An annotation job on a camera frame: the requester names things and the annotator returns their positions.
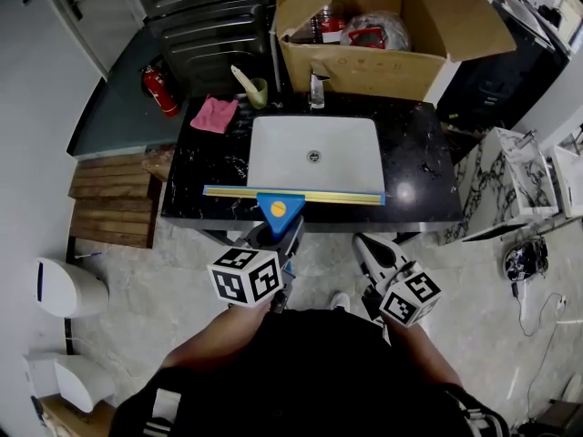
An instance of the drain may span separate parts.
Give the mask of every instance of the drain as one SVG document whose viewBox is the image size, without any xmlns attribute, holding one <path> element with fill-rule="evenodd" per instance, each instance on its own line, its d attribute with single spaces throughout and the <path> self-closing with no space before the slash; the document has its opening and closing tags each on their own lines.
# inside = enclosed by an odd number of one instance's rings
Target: drain
<svg viewBox="0 0 583 437">
<path fill-rule="evenodd" d="M 319 150 L 311 150 L 306 156 L 309 162 L 317 164 L 322 159 L 322 153 Z"/>
</svg>

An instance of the pink cloth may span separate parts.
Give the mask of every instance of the pink cloth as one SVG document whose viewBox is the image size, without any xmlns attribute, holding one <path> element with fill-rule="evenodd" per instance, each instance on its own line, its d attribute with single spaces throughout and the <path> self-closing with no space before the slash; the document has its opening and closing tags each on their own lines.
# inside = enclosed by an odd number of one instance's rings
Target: pink cloth
<svg viewBox="0 0 583 437">
<path fill-rule="evenodd" d="M 218 100 L 214 97 L 207 96 L 199 113 L 192 118 L 190 125 L 203 131 L 211 131 L 222 135 L 227 129 L 227 125 L 235 115 L 239 101 Z"/>
</svg>

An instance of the yellow circle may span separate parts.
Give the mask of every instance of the yellow circle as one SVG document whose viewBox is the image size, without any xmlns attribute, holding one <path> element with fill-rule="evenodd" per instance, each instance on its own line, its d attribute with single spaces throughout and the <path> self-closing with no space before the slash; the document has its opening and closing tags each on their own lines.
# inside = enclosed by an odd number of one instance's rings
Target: yellow circle
<svg viewBox="0 0 583 437">
<path fill-rule="evenodd" d="M 276 200 L 273 204 L 271 204 L 271 214 L 274 217 L 283 217 L 285 215 L 285 204 L 280 200 Z"/>
</svg>

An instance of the door handle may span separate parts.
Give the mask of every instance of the door handle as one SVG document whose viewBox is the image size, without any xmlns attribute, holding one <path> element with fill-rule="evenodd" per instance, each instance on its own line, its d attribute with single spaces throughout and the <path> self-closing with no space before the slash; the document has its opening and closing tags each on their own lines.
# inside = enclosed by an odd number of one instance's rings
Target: door handle
<svg viewBox="0 0 583 437">
<path fill-rule="evenodd" d="M 71 12 L 73 12 L 73 15 L 75 15 L 77 21 L 81 21 L 81 19 L 83 19 L 83 13 L 81 13 L 81 10 L 79 10 L 79 2 L 77 2 L 76 0 L 65 1 L 66 4 L 69 6 Z"/>
</svg>

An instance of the fire extinguisher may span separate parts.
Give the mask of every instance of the fire extinguisher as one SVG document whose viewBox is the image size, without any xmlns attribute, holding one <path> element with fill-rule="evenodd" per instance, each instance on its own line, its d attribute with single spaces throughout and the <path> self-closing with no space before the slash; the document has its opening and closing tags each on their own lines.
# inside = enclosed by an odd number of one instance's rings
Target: fire extinguisher
<svg viewBox="0 0 583 437">
<path fill-rule="evenodd" d="M 167 117 L 174 117 L 180 111 L 180 105 L 169 90 L 167 70 L 157 66 L 161 57 L 154 58 L 148 66 L 142 68 L 142 90 L 148 97 L 154 97 L 162 112 Z"/>
</svg>

